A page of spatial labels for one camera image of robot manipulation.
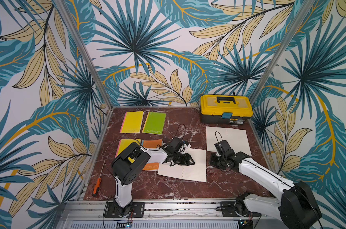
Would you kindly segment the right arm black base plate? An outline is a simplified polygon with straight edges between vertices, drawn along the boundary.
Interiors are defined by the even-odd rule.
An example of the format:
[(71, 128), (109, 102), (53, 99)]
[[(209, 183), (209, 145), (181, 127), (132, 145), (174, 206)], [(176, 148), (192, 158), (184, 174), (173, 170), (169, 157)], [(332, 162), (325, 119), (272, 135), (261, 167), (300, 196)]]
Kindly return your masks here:
[(217, 211), (222, 212), (223, 217), (259, 217), (260, 213), (250, 212), (244, 203), (236, 201), (223, 201), (220, 206), (216, 208)]

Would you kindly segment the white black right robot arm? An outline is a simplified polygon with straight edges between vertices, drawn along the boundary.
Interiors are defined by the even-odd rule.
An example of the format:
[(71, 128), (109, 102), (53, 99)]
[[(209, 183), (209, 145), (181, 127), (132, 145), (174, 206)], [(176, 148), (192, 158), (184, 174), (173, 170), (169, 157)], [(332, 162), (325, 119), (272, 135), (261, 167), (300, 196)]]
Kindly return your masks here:
[(230, 168), (260, 184), (272, 197), (244, 193), (234, 203), (221, 202), (224, 217), (249, 217), (258, 213), (275, 218), (289, 229), (309, 229), (322, 214), (311, 188), (304, 182), (295, 183), (261, 166), (243, 152), (228, 158), (213, 153), (209, 164), (217, 169)]

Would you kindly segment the yellow notebook pink spine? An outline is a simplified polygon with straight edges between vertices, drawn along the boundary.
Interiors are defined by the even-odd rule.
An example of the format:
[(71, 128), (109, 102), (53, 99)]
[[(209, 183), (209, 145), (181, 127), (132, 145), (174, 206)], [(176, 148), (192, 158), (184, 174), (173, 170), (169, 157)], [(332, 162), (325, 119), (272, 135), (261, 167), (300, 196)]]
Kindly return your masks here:
[(126, 112), (122, 122), (120, 133), (125, 133), (125, 134), (140, 133), (143, 115), (144, 115), (144, 111)]

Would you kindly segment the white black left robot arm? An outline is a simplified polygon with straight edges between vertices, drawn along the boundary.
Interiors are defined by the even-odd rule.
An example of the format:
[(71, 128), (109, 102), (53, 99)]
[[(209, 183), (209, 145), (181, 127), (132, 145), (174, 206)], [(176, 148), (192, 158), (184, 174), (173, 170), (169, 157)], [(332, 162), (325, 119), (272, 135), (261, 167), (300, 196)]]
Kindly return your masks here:
[(191, 144), (180, 138), (156, 148), (145, 148), (137, 142), (127, 146), (112, 162), (112, 174), (116, 180), (116, 192), (113, 200), (115, 209), (122, 216), (132, 207), (132, 183), (138, 178), (146, 164), (169, 163), (170, 166), (192, 166), (192, 156), (187, 153)]

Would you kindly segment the green cover notebook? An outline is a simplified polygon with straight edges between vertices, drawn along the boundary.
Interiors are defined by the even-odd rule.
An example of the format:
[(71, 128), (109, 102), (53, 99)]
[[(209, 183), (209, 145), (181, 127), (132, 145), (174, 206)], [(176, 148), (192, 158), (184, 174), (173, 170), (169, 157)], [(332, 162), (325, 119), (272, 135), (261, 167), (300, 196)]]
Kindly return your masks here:
[(149, 112), (142, 132), (146, 134), (161, 135), (163, 133), (165, 118), (165, 113)]

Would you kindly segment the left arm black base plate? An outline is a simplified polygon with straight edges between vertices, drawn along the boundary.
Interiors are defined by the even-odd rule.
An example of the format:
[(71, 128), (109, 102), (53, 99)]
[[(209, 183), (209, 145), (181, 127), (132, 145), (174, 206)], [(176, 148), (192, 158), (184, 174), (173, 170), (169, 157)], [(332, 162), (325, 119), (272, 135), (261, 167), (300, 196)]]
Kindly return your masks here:
[(103, 216), (105, 218), (143, 218), (144, 208), (144, 202), (131, 202), (122, 208), (114, 201), (109, 201), (106, 204)]

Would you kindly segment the orange cover notebook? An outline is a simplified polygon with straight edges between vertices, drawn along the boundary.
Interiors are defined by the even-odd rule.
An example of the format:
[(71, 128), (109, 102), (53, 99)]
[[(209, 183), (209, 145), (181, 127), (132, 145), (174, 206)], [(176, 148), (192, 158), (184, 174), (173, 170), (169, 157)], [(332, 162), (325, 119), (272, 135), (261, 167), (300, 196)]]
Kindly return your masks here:
[[(143, 140), (142, 145), (145, 148), (158, 148), (158, 146), (161, 146), (163, 141), (161, 139), (157, 140)], [(145, 167), (143, 168), (144, 171), (158, 171), (159, 169), (159, 163), (147, 163)]]

